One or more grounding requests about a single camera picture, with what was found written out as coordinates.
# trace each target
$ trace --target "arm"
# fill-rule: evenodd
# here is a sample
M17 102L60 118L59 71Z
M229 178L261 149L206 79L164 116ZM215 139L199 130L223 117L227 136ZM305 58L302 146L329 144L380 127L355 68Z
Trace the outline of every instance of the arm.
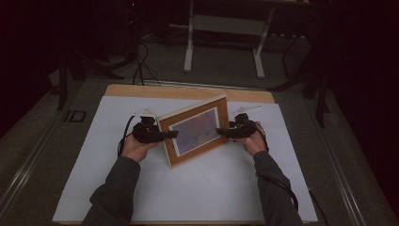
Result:
M250 137L235 139L244 143L245 150L253 156L255 170L262 176L278 180L291 188L290 181L284 176L278 164L269 155L267 143L259 132ZM258 179L263 216L266 225L302 225L302 220L296 212L290 195L281 187Z
M82 225L129 225L133 214L140 165L147 151L158 143L142 144L129 135L125 139L121 157L117 159L105 179L90 198L91 208Z

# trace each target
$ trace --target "gray sleeve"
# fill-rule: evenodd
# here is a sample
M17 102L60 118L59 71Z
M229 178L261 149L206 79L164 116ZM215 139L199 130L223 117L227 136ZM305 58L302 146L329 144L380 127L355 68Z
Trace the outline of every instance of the gray sleeve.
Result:
M259 174L278 180L291 188L290 180L284 176L279 165L266 151L256 153L253 158L255 170ZM284 189L261 178L258 179L258 188L266 225L303 225L291 196Z
M133 214L133 196L140 165L127 157L119 157L105 179L90 198L91 208L82 225L129 225Z

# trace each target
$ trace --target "white board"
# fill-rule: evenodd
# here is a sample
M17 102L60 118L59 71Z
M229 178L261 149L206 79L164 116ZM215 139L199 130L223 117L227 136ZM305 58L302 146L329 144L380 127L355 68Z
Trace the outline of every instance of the white board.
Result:
M158 116L198 100L104 96L88 130L70 178L59 200L55 222L81 222L91 206L89 197L104 183L117 159L118 143L132 112L152 108ZM260 121L270 154L290 179L304 222L317 221L301 168L279 105L229 102L229 119L240 107L261 106L248 112ZM131 123L139 122L139 117ZM170 169L164 146L149 151L140 163L133 221L243 222L263 221L254 162L242 144L230 142Z

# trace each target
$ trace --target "white table leg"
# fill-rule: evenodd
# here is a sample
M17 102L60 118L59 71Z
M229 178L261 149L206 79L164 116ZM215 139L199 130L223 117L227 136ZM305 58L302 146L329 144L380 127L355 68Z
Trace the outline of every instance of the white table leg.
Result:
M253 58L255 61L256 74L258 75L258 78L260 78L260 79L265 78L262 60L261 60L261 52L263 49L264 41L267 37L267 32L269 30L274 11L275 11L275 8L270 9L267 21L266 21L266 23L264 23L264 27L263 27L263 31L262 31L262 35L261 35L261 41L259 42L258 47L256 49L253 49Z
M188 18L188 43L187 50L185 51L184 72L191 72L191 61L193 60L193 8L194 1L190 1L190 16Z

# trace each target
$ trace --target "picture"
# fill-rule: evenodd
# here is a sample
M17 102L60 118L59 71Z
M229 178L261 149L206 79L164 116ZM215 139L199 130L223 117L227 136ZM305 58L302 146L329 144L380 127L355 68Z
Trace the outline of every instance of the picture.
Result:
M216 128L229 127L226 95L191 105L158 119L161 131L178 131L165 140L169 165L174 168L228 142Z

